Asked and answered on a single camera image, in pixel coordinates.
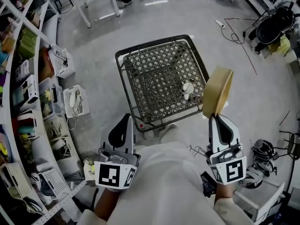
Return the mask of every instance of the black cable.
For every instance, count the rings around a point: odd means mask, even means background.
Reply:
[[[243,42],[240,41],[239,36],[238,36],[235,32],[233,32],[233,33],[231,34],[232,40],[230,40],[229,38],[227,38],[227,37],[224,35],[224,33],[223,33],[223,28],[224,28],[224,27],[221,27],[221,32],[222,32],[223,37],[225,37],[228,41],[235,42],[235,43],[237,43],[237,44],[244,44],[244,43],[245,43],[245,37],[246,37],[246,31],[247,31],[248,29],[252,28],[252,27],[254,27],[254,26],[251,26],[251,27],[247,28],[245,31],[243,31],[243,38],[244,38]]]
[[[293,159],[292,160],[292,169],[291,169],[290,179],[289,179],[289,182],[288,182],[287,187],[286,187],[286,192],[289,192],[289,189],[290,189],[290,185],[291,185],[291,181],[292,181],[292,177],[293,177],[293,172],[294,172],[294,167],[295,167],[295,160]]]
[[[65,7],[67,7],[67,6],[70,6],[70,5],[72,5],[71,3],[70,4],[68,4],[68,5],[66,5],[66,6],[64,6],[64,7],[62,7],[60,10],[62,10],[63,8],[65,8]],[[67,11],[67,12],[64,12],[64,13],[60,13],[60,14],[65,14],[65,13],[68,13],[69,11],[71,11],[72,10],[72,8],[73,8],[73,6]]]

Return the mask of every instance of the floor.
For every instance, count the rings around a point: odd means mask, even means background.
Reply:
[[[120,17],[114,15],[110,0],[97,0],[85,10],[92,27],[87,28],[75,8],[62,14],[57,42],[73,56],[76,73],[61,81],[63,87],[79,84],[88,93],[90,114],[78,119],[72,131],[77,151],[82,158],[96,152],[101,132],[113,119],[129,112],[128,103],[117,70],[117,51],[144,42],[174,35],[188,34],[195,43],[209,74],[216,66],[234,71],[228,106],[222,114],[239,127],[244,153],[251,163],[251,144],[266,139],[283,146],[279,130],[296,132],[295,119],[300,100],[295,79],[279,55],[264,59],[243,45],[226,40],[212,16],[225,24],[224,34],[232,30],[242,37],[242,31],[258,16],[245,0],[133,0]],[[208,144],[208,120],[202,114],[177,123],[186,145]],[[291,166],[288,157],[276,161],[278,175],[270,179],[287,182]]]

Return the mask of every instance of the wire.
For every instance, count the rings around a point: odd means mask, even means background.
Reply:
[[[63,8],[66,8],[67,6],[70,6],[70,5],[72,5],[72,4],[70,3],[70,4],[68,4],[68,5],[64,6],[64,7],[62,7],[60,10],[62,10]],[[61,12],[60,14],[68,13],[69,11],[72,10],[72,8],[73,8],[73,5],[72,5],[72,7],[71,7],[67,12],[64,12],[64,13]]]
[[[77,125],[77,120],[76,120],[76,118],[74,118],[74,117],[71,117],[71,118],[73,118],[73,119],[75,120],[75,125],[74,125],[74,127],[70,128],[70,127],[69,127],[69,123],[68,123],[68,122],[69,122],[69,118],[67,118],[67,127],[68,127],[69,130],[74,130],[75,127],[76,127],[76,125]]]
[[[224,28],[224,27],[221,27],[221,32],[222,32],[223,37],[225,37],[228,41],[235,42],[235,43],[237,43],[237,44],[244,44],[244,43],[245,43],[246,31],[247,31],[248,29],[252,28],[252,27],[254,27],[254,26],[251,26],[251,27],[247,28],[245,31],[243,31],[243,38],[244,38],[243,42],[240,41],[239,36],[238,36],[235,32],[233,32],[233,33],[231,34],[232,40],[229,39],[229,38],[227,38],[227,37],[224,35],[224,33],[223,33],[223,28]]]

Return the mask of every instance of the small white object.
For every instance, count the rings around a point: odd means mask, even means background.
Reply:
[[[42,163],[42,164],[39,164],[37,165],[37,171],[39,173],[43,172],[43,171],[47,171],[49,169],[51,169],[51,164],[49,162],[45,162],[45,163]]]
[[[53,150],[58,150],[58,149],[62,148],[65,145],[66,145],[66,141],[64,139],[60,138],[59,140],[57,140],[55,142],[54,145],[52,145],[52,149]]]
[[[221,28],[225,28],[225,25],[222,24],[219,20],[215,19],[213,16],[211,16],[211,18],[221,27]]]
[[[70,102],[69,102],[70,108],[74,108],[75,99],[76,99],[76,92],[75,92],[75,90],[73,90],[71,93]]]
[[[188,100],[189,95],[193,93],[194,89],[195,88],[191,82],[186,82],[182,85],[181,93],[184,96],[184,100]]]
[[[83,171],[86,181],[95,180],[95,169],[92,165],[89,164],[88,161],[84,162]]]

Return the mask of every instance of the plastic container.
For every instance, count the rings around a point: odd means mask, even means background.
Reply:
[[[57,139],[53,140],[53,141],[51,142],[51,148],[52,148],[52,151],[53,151],[53,150],[56,150],[56,149],[55,149],[55,145],[56,145],[56,142],[59,141],[59,140],[63,140],[63,141],[66,142],[66,146],[67,146],[68,151],[69,151],[69,156],[61,157],[61,158],[59,158],[59,159],[56,159],[56,158],[55,158],[56,161],[57,161],[58,166],[60,166],[59,161],[63,161],[63,160],[70,159],[70,158],[72,158],[72,156],[73,156],[73,155],[72,155],[72,152],[71,152],[70,145],[69,145],[69,142],[70,142],[70,138],[69,138],[69,137],[60,137],[60,138],[57,138]]]
[[[68,194],[68,186],[64,183],[55,168],[46,172],[41,172],[39,175],[42,175],[45,178],[49,187],[55,194],[56,198],[52,198],[53,200],[59,199],[64,194]]]
[[[44,121],[46,133],[50,141],[59,139],[68,135],[68,128],[64,118],[59,116],[51,117]]]
[[[78,96],[75,95],[75,105],[72,109],[70,107],[70,99],[71,99],[72,93],[76,94],[77,91],[79,91],[79,99],[80,100],[78,101]],[[75,85],[71,88],[64,90],[64,101],[65,101],[65,110],[66,110],[67,118],[79,117],[79,116],[90,113],[90,108],[89,108],[89,104],[88,104],[88,96],[86,94],[86,90],[84,90],[79,85]]]
[[[64,65],[62,59],[52,56],[55,57],[55,62],[54,62],[55,74],[57,77],[61,77],[61,78],[69,77],[71,74],[75,72],[73,57],[66,49],[63,49],[61,51],[60,56],[67,59],[67,62]]]
[[[19,114],[19,116],[17,117],[17,120],[22,121],[23,118],[27,119],[26,115],[29,114],[29,113],[32,114],[31,118],[33,119],[35,136],[34,137],[29,137],[29,138],[23,138],[24,140],[36,139],[36,138],[38,138],[38,137],[45,134],[45,129],[44,129],[44,126],[43,126],[43,116],[42,116],[42,113],[40,111],[29,109],[29,110]]]
[[[5,167],[7,168],[8,174],[3,172]],[[13,198],[22,200],[31,192],[31,188],[18,163],[3,164],[0,167],[0,176],[4,181],[9,194]]]
[[[44,120],[47,120],[48,118],[51,118],[51,117],[56,116],[56,115],[63,115],[65,113],[62,87],[61,86],[56,86],[51,81],[51,79],[48,77],[48,78],[46,78],[45,80],[43,80],[42,82],[39,83],[39,85],[38,85],[39,95],[42,96],[43,94],[45,94],[45,92],[47,90],[50,91],[51,100],[49,101],[50,102],[49,106],[52,109],[52,113],[45,116],[43,114],[43,110],[42,110],[42,115],[43,115]]]

